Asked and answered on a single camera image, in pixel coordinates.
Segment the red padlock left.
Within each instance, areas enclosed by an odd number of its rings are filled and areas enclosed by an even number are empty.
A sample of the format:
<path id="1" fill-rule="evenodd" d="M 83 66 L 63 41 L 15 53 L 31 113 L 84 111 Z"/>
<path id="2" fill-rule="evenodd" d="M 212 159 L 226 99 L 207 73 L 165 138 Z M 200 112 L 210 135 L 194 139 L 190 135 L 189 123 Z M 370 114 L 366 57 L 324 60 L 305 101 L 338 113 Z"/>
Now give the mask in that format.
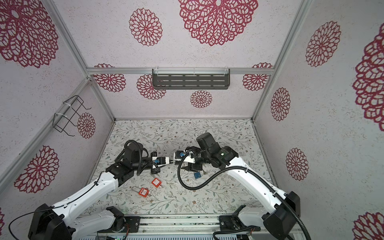
<path id="1" fill-rule="evenodd" d="M 147 198 L 150 195 L 150 191 L 146 188 L 132 187 L 131 190 L 143 198 Z"/>

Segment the red padlock middle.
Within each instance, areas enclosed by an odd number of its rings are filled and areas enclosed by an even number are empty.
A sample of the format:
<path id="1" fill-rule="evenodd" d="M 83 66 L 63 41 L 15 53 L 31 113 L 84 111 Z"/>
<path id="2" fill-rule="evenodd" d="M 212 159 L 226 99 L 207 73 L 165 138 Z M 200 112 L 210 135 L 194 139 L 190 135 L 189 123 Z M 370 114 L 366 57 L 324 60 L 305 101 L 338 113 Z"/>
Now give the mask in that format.
<path id="1" fill-rule="evenodd" d="M 162 187 L 162 182 L 158 178 L 154 178 L 154 180 L 151 183 L 155 188 Z"/>

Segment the blue padlock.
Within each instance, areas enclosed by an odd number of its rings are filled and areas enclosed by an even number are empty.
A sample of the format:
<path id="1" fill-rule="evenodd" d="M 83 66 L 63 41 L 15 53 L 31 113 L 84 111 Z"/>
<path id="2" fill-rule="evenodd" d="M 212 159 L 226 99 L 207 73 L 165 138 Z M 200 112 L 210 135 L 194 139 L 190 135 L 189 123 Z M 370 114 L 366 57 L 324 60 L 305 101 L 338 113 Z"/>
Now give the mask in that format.
<path id="1" fill-rule="evenodd" d="M 204 176 L 205 176 L 205 172 L 204 172 L 204 171 L 202 171 L 202 172 L 195 172 L 195 173 L 194 173 L 194 178 L 195 178 L 195 180 L 200 180 L 200 179 L 202 179 Z"/>

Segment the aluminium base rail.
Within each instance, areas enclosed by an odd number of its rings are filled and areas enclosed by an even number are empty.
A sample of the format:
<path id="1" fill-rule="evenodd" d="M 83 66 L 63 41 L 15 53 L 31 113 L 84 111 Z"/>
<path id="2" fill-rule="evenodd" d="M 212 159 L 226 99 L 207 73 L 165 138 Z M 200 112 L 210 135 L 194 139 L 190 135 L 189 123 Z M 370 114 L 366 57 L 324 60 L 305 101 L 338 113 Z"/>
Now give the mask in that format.
<path id="1" fill-rule="evenodd" d="M 212 240 L 213 233 L 223 231 L 221 240 L 274 240 L 264 227 L 230 233 L 235 227 L 226 227 L 217 214 L 193 215 L 128 215 L 130 230 L 120 233 L 100 231 L 83 240 Z"/>

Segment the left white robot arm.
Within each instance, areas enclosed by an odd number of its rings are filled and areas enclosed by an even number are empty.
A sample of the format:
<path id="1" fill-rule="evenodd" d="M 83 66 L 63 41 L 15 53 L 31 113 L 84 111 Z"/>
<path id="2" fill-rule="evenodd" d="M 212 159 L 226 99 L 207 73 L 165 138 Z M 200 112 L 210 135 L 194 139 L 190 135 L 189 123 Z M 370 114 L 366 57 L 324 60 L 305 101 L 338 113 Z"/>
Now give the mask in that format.
<path id="1" fill-rule="evenodd" d="M 144 170 L 157 174 L 161 167 L 173 163 L 169 157 L 159 157 L 157 152 L 143 157 L 142 154 L 146 151 L 142 144 L 129 143 L 116 157 L 115 162 L 101 172 L 94 182 L 53 206 L 39 206 L 34 212 L 28 238 L 77 240 L 98 231 L 124 231 L 127 227 L 125 215 L 116 207 L 107 207 L 88 217 L 82 218 L 80 215 L 135 174 L 140 175 Z"/>

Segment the red padlock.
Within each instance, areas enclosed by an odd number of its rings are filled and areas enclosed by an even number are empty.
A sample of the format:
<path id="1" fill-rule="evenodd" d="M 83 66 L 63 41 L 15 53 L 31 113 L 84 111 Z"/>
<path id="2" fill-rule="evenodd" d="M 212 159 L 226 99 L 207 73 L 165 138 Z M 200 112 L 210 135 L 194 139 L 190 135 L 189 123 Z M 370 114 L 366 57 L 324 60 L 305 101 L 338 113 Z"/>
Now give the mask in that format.
<path id="1" fill-rule="evenodd" d="M 150 195 L 150 191 L 146 188 L 132 187 L 131 190 L 143 198 L 147 198 Z"/>
<path id="2" fill-rule="evenodd" d="M 162 182 L 158 178 L 154 178 L 154 180 L 151 183 L 155 188 L 162 187 Z"/>

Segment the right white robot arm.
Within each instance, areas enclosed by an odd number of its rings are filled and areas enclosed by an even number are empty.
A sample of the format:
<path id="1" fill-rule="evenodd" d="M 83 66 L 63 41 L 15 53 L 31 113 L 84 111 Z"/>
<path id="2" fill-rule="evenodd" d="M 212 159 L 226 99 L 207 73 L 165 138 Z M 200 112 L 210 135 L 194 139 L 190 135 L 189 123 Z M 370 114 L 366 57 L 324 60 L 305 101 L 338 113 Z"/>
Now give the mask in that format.
<path id="1" fill-rule="evenodd" d="M 241 205 L 232 215 L 220 216 L 220 230 L 214 232 L 214 239 L 219 234 L 260 231 L 264 227 L 277 240 L 291 239 L 290 232 L 295 224 L 302 226 L 300 220 L 300 197 L 267 182 L 245 163 L 239 154 L 228 146 L 220 147 L 210 133 L 197 137 L 198 147 L 187 147 L 176 151 L 174 159 L 179 163 L 177 175 L 181 185 L 195 191 L 203 188 L 220 174 L 227 173 L 242 184 L 264 207 L 257 210 Z M 219 171 L 197 187 L 187 186 L 181 177 L 181 170 L 199 172 L 204 164 L 210 164 Z"/>

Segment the grey slotted wall shelf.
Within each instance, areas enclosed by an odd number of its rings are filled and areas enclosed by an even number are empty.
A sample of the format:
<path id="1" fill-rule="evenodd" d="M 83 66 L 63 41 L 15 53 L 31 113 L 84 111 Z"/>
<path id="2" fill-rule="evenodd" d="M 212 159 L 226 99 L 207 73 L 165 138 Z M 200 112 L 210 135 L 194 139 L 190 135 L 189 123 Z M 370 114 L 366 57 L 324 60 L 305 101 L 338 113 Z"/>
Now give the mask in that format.
<path id="1" fill-rule="evenodd" d="M 152 84 L 156 90 L 227 90 L 231 83 L 231 71 L 203 70 L 152 70 Z"/>

